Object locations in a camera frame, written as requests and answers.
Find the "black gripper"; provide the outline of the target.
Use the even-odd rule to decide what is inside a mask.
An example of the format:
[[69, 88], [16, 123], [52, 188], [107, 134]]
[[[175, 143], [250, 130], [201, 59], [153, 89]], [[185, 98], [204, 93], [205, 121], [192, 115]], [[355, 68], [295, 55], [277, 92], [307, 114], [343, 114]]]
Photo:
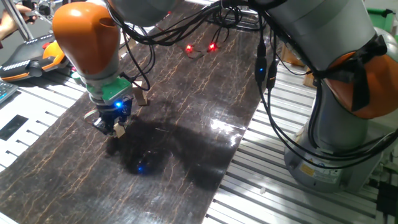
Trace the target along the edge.
[[111, 105], [98, 105], [99, 118], [92, 122], [94, 128], [104, 135], [112, 135], [115, 120], [126, 129], [131, 124], [132, 100], [130, 96], [124, 96]]

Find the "person's hand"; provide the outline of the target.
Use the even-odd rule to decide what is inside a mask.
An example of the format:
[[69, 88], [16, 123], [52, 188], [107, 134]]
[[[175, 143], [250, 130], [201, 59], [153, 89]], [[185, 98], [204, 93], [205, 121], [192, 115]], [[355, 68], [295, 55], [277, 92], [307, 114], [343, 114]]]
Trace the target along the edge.
[[[26, 13], [31, 12], [32, 9], [21, 4], [16, 4], [16, 9], [21, 13], [25, 21], [29, 20], [29, 16], [27, 16]], [[1, 17], [1, 40], [4, 40], [7, 36], [11, 35], [16, 30], [16, 23], [13, 21], [9, 13], [4, 9], [2, 11]]]

